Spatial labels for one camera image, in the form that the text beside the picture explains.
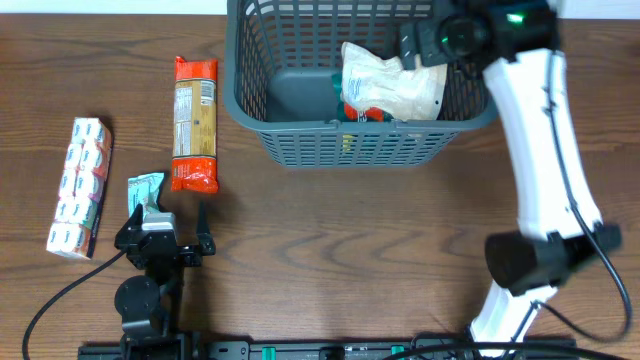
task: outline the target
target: wooden table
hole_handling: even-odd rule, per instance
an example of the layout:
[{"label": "wooden table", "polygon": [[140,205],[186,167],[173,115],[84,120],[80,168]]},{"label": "wooden table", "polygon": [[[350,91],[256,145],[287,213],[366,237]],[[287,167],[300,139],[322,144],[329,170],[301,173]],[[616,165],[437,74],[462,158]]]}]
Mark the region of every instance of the wooden table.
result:
[{"label": "wooden table", "polygon": [[[224,59],[225,27],[226,17],[213,16],[0,16],[1,357],[18,358],[36,311],[116,253],[127,178],[170,166],[173,58]],[[585,171],[604,218],[622,226],[624,249],[613,261],[636,308],[639,33],[640,22],[564,23]],[[202,269],[186,271],[183,329],[255,340],[408,338],[460,332],[474,318],[490,284],[484,239],[516,228],[499,122],[459,136],[414,169],[292,171],[267,157],[218,95],[222,191],[161,197],[183,234],[194,231],[197,201],[206,199],[219,249]],[[83,115],[108,118],[116,139],[92,261],[44,249],[72,120]],[[59,301],[35,329],[33,358],[72,358],[83,342],[117,341],[113,296],[136,274],[122,259]],[[551,303],[601,333],[623,319],[600,264]],[[571,331],[542,313],[532,333]],[[619,344],[578,343],[640,358],[638,328]]]}]

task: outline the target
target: plastic basket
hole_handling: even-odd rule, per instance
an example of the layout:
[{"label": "plastic basket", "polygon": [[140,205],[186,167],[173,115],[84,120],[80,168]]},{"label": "plastic basket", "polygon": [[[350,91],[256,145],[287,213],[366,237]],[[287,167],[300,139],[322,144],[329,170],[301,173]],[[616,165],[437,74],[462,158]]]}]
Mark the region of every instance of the plastic basket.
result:
[{"label": "plastic basket", "polygon": [[227,6],[225,107],[281,165],[419,165],[459,132],[496,118],[484,83],[449,66],[438,121],[336,120],[331,75],[341,71],[342,43],[395,56],[397,25],[430,17],[437,1],[229,0]]}]

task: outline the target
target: white plastic bag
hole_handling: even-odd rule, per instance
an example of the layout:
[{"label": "white plastic bag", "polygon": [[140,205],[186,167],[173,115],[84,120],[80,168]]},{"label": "white plastic bag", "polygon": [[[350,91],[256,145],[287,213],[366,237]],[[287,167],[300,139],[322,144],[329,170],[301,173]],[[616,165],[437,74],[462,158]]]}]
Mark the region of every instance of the white plastic bag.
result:
[{"label": "white plastic bag", "polygon": [[342,44],[342,96],[357,111],[377,107],[399,120],[436,120],[442,106],[447,65],[416,70],[400,58],[382,60],[355,44]]}]

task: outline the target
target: teal packet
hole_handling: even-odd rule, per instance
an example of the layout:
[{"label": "teal packet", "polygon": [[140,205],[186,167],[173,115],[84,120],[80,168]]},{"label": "teal packet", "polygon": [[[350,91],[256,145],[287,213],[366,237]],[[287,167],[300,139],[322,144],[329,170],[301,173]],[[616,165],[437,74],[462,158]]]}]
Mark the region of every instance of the teal packet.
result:
[{"label": "teal packet", "polygon": [[138,204],[142,204],[143,219],[149,213],[159,213],[158,197],[162,189],[164,173],[151,173],[129,179],[128,205],[129,216]]}]

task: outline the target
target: white wall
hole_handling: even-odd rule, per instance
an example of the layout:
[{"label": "white wall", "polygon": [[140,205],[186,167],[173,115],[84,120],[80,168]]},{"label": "white wall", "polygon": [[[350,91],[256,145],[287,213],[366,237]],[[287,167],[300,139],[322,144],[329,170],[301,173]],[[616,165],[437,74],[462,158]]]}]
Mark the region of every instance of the white wall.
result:
[{"label": "white wall", "polygon": [[[226,3],[226,0],[0,0],[0,13],[220,15],[226,14]],[[561,16],[640,19],[640,0],[564,0]]]}]

